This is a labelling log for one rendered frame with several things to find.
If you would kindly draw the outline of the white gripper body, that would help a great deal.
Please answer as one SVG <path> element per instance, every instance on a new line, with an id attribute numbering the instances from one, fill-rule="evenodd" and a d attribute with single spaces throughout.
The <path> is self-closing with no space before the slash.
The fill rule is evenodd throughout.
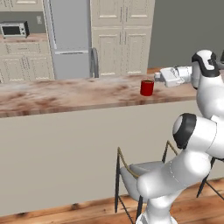
<path id="1" fill-rule="evenodd" d="M 167 88 L 176 87 L 182 83 L 175 67 L 166 67 L 155 72 L 154 80 L 163 82 Z"/>

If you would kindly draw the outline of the red cup of hot chocolate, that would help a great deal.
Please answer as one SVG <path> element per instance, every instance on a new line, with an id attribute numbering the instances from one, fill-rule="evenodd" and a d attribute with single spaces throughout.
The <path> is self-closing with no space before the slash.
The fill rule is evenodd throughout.
<path id="1" fill-rule="evenodd" d="M 151 79 L 143 79 L 141 81 L 140 94 L 143 96 L 151 96 L 153 93 L 154 81 Z"/>

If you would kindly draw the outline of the dining counter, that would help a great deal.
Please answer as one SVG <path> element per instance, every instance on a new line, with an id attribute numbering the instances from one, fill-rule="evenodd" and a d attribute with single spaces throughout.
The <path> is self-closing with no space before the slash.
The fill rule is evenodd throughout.
<path id="1" fill-rule="evenodd" d="M 190 84 L 139 93 L 139 76 L 0 84 L 0 216 L 110 198 L 116 153 L 159 160 L 172 125 L 197 113 Z"/>

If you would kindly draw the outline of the tall cream cupboard run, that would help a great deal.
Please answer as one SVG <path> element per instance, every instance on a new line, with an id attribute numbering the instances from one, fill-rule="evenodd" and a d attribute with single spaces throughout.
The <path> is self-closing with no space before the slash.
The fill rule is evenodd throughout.
<path id="1" fill-rule="evenodd" d="M 99 75 L 146 74 L 156 0 L 90 0 Z"/>

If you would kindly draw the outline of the grey bar stool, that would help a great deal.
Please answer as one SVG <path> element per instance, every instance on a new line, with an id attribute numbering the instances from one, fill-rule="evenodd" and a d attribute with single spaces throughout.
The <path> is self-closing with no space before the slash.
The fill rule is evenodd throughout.
<path id="1" fill-rule="evenodd" d="M 166 160 L 168 148 L 171 148 L 171 150 L 175 153 L 176 156 L 178 155 L 177 151 L 172 146 L 170 141 L 167 141 L 161 161 L 147 162 L 143 164 L 130 164 L 130 165 L 126 164 L 121 149 L 120 148 L 117 149 L 116 172 L 115 172 L 115 212 L 117 212 L 118 209 L 118 202 L 121 202 L 122 207 L 125 213 L 128 215 L 132 224 L 147 224 L 147 221 L 144 220 L 144 213 L 142 212 L 142 208 L 143 204 L 146 204 L 148 200 L 144 199 L 137 191 L 137 179 L 146 172 L 163 165 Z M 120 179 L 122 179 L 122 182 L 124 183 L 124 186 L 129 196 L 133 200 L 138 202 L 136 210 L 136 220 L 132 220 L 132 218 L 130 217 L 130 213 L 127 210 L 127 207 L 124 205 L 123 200 L 119 196 Z"/>

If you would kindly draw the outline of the silver fridge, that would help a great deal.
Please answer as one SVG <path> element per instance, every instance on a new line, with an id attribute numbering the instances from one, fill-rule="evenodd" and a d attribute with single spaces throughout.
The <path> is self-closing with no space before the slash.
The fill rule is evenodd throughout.
<path id="1" fill-rule="evenodd" d="M 90 0 L 43 0 L 56 80 L 90 78 Z"/>

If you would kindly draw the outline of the cream base cupboard run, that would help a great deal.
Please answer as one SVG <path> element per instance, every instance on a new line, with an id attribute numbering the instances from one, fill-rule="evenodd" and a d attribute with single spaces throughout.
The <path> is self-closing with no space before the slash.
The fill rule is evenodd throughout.
<path id="1" fill-rule="evenodd" d="M 46 33 L 27 38 L 0 35 L 0 83 L 53 80 L 53 63 Z"/>

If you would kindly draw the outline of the silver toaster oven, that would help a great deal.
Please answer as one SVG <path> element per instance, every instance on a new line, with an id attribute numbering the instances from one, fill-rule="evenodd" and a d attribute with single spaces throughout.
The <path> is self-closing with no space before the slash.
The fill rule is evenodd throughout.
<path id="1" fill-rule="evenodd" d="M 26 21 L 3 21 L 0 23 L 0 30 L 6 38 L 27 38 L 30 35 Z"/>

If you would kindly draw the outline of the cream wall cupboard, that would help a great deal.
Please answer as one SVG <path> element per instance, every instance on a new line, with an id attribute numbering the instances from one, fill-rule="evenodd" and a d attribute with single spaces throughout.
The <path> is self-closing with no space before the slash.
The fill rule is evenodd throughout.
<path id="1" fill-rule="evenodd" d="M 0 11 L 42 11 L 43 0 L 0 0 Z"/>

